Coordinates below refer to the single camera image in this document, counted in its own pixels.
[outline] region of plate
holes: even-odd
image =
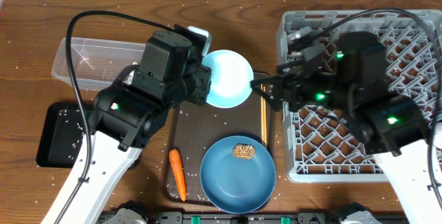
[[[231,50],[217,50],[206,55],[202,65],[212,69],[207,103],[226,109],[235,107],[248,98],[253,71],[242,55]]]
[[[253,158],[234,157],[232,151],[237,144],[253,145]],[[200,178],[204,193],[216,207],[232,214],[245,214],[270,199],[276,170],[270,153],[259,142],[245,136],[230,136],[206,152]]]

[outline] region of green tape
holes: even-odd
[[[191,224],[200,224],[201,223],[201,217],[199,216],[192,216]]]
[[[289,217],[281,217],[281,224],[290,224]]]

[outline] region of food item on plate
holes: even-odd
[[[180,152],[177,149],[173,149],[169,152],[169,160],[171,161],[171,167],[173,176],[177,183],[178,193],[182,201],[186,200],[186,178],[182,169],[182,161]]]
[[[237,158],[251,159],[255,155],[255,152],[255,147],[251,144],[237,144],[232,154]]]

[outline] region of dark placemat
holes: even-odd
[[[255,73],[255,78],[266,76]],[[274,112],[266,104],[267,149],[272,147]],[[212,205],[204,194],[200,182],[200,166],[207,151],[215,142],[234,135],[248,136],[262,143],[261,97],[252,91],[241,105],[219,109],[210,104],[197,106],[183,102],[176,110],[175,123],[168,151],[178,148],[181,153],[186,178],[186,203]],[[178,191],[167,156],[163,173],[163,192],[169,200],[180,202]]]

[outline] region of carrot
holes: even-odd
[[[177,182],[178,192],[182,201],[186,200],[186,179],[184,178],[184,172],[182,169],[182,162],[180,152],[177,149],[173,149],[169,152],[169,160],[171,161],[171,167],[175,181]]]

